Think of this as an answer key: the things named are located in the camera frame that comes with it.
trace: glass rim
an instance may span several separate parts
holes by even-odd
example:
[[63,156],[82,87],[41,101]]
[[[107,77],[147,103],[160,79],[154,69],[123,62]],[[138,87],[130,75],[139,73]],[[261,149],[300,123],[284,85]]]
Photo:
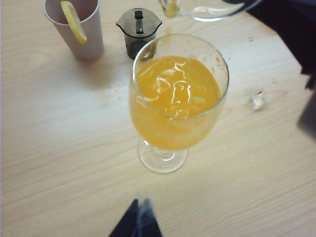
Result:
[[[173,114],[170,114],[170,113],[167,113],[166,111],[163,111],[159,108],[157,108],[156,106],[154,106],[153,104],[151,104],[147,99],[146,97],[143,95],[143,93],[140,91],[139,87],[138,87],[138,83],[136,82],[136,75],[135,75],[135,68],[136,68],[136,63],[138,62],[138,58],[140,57],[140,55],[142,54],[142,52],[145,50],[145,48],[147,48],[149,45],[151,45],[152,43],[156,42],[156,41],[159,41],[161,40],[162,38],[165,38],[165,37],[169,37],[169,36],[181,36],[181,37],[191,37],[191,38],[195,38],[196,40],[200,40],[200,41],[203,41],[204,43],[207,43],[208,45],[210,45],[213,49],[216,50],[216,52],[221,56],[222,60],[224,61],[225,63],[225,66],[226,66],[226,70],[227,70],[227,83],[226,83],[226,87],[225,87],[225,90],[224,90],[224,93],[221,95],[221,98],[213,105],[211,106],[208,110],[206,111],[203,111],[201,113],[198,113],[198,114],[194,114],[194,115],[173,115]],[[141,50],[137,53],[136,57],[135,57],[135,60],[133,62],[133,67],[132,67],[132,80],[133,80],[133,83],[134,83],[134,86],[138,92],[138,94],[142,97],[143,101],[148,104],[150,107],[152,107],[153,109],[157,110],[158,112],[164,114],[164,115],[167,115],[169,117],[174,117],[174,118],[191,118],[191,117],[199,117],[199,116],[203,116],[205,114],[208,114],[210,113],[214,108],[216,108],[222,101],[223,99],[225,98],[226,94],[227,94],[227,91],[228,91],[228,86],[229,86],[229,70],[228,70],[228,66],[227,66],[227,63],[225,61],[225,59],[223,58],[222,54],[217,50],[217,48],[215,48],[210,42],[204,40],[204,39],[201,39],[199,37],[195,37],[195,36],[191,36],[191,35],[187,35],[187,34],[170,34],[170,35],[164,35],[164,36],[161,36],[161,37],[158,37],[156,39],[153,39],[151,41],[149,41],[147,44],[145,44]]]

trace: wood grain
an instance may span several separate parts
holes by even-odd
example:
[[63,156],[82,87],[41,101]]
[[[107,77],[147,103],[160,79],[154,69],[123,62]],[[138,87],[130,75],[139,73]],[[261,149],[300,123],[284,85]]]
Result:
[[[168,175],[140,162],[129,117],[132,60],[115,22],[135,7],[163,21],[157,36],[203,38],[229,64],[219,121]],[[100,14],[105,54],[82,63],[42,1],[1,1],[2,236],[108,236],[146,197],[166,237],[315,236],[316,146],[297,128],[311,93],[279,36],[247,13],[167,19],[152,0],[102,1]],[[259,112],[248,106],[253,88],[270,95]]]

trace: black lid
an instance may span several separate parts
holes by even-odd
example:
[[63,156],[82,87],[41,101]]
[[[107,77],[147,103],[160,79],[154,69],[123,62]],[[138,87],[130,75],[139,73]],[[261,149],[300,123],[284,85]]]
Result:
[[117,21],[124,34],[137,39],[152,36],[161,24],[153,12],[144,8],[130,9]]

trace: wine glass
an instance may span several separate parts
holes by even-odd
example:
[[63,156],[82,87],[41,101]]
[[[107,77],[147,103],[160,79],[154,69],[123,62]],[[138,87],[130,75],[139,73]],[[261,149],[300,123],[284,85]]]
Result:
[[[179,115],[166,112],[143,94],[138,73],[149,63],[160,63],[158,59],[168,56],[198,60],[211,72],[218,86],[218,100],[213,106],[198,114]],[[209,42],[190,35],[174,34],[147,43],[135,58],[129,86],[130,114],[142,137],[138,154],[143,164],[157,173],[179,169],[188,156],[188,148],[205,138],[214,126],[225,102],[228,85],[226,62]]]

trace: lemon slice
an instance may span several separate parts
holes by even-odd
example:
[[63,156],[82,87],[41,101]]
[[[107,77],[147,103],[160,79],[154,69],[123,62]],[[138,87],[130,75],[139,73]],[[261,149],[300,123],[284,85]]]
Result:
[[87,42],[87,37],[85,36],[84,30],[80,24],[80,19],[74,6],[71,4],[71,2],[68,1],[61,1],[60,4],[70,26],[70,29],[74,33],[77,40],[81,44],[85,44]]

